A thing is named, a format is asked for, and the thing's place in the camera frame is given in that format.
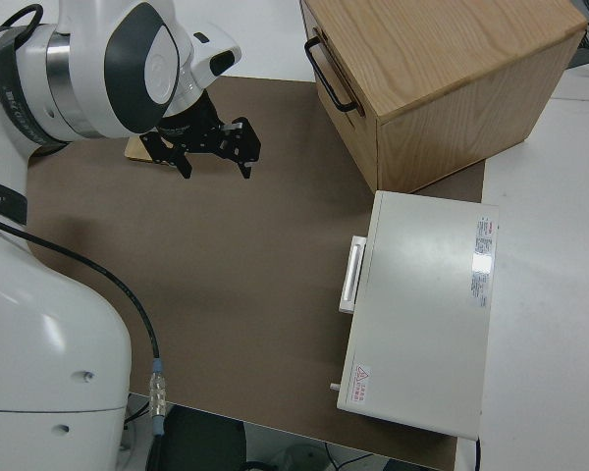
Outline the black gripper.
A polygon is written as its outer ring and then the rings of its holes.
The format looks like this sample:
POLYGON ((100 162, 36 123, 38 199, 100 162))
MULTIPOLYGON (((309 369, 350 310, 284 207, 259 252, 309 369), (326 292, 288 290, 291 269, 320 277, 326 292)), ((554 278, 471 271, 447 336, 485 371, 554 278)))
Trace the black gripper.
POLYGON ((215 105, 208 95, 183 112, 163 118, 158 132, 139 136, 146 153, 154 163, 176 168, 184 179, 189 179, 192 166, 185 149, 191 153, 213 153, 236 163, 242 176, 249 179, 253 165, 259 160, 261 142, 250 121, 239 117, 230 124, 220 120, 215 105))

